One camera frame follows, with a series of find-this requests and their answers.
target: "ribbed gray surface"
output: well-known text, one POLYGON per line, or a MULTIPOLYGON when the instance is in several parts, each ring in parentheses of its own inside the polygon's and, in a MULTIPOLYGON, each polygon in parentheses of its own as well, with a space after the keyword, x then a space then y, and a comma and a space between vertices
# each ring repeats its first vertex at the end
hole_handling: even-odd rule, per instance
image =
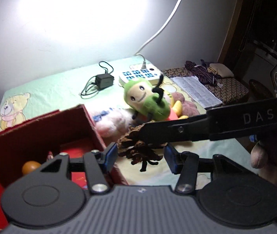
POLYGON ((255 230, 222 226, 210 220, 191 197, 169 187, 115 186, 108 195, 92 197, 85 209, 66 224, 47 230, 9 226, 3 234, 277 234, 277 224, 255 230))

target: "red box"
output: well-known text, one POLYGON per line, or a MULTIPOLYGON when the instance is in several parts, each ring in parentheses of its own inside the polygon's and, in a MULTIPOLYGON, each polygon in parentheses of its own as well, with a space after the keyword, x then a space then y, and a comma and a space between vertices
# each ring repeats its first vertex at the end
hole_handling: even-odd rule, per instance
MULTIPOLYGON (((54 155, 66 151, 76 158, 105 147, 84 105, 48 113, 0 132, 0 197, 5 187, 22 177, 27 161, 44 163, 49 151, 54 155)), ((107 179, 113 184, 127 184, 116 166, 107 179)), ((73 173, 72 181, 85 186, 84 173, 73 173)), ((6 225, 0 208, 0 229, 6 225)))

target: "cartoon bear print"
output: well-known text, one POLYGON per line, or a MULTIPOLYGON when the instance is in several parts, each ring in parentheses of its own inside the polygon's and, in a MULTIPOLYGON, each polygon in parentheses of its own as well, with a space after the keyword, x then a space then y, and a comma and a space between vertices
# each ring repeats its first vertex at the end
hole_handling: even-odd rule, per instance
POLYGON ((0 109, 0 132, 26 120, 22 111, 27 105, 30 96, 30 93, 27 92, 9 97, 4 101, 0 109))

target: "power strip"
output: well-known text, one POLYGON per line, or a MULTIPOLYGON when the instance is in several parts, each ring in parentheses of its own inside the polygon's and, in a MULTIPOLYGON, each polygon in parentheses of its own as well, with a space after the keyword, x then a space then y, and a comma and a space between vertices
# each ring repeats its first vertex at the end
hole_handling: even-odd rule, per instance
POLYGON ((159 81, 161 71, 153 64, 146 64, 146 69, 141 69, 142 64, 131 65, 129 70, 123 71, 119 75, 119 83, 124 86, 129 80, 134 78, 146 78, 152 85, 159 81))

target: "white paper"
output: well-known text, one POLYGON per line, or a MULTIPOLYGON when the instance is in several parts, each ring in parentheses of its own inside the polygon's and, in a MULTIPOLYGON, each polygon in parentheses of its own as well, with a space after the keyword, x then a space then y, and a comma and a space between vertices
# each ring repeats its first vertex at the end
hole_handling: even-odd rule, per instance
POLYGON ((213 93, 199 82, 197 76, 174 77, 172 80, 203 108, 215 107, 222 104, 220 99, 216 98, 213 93))

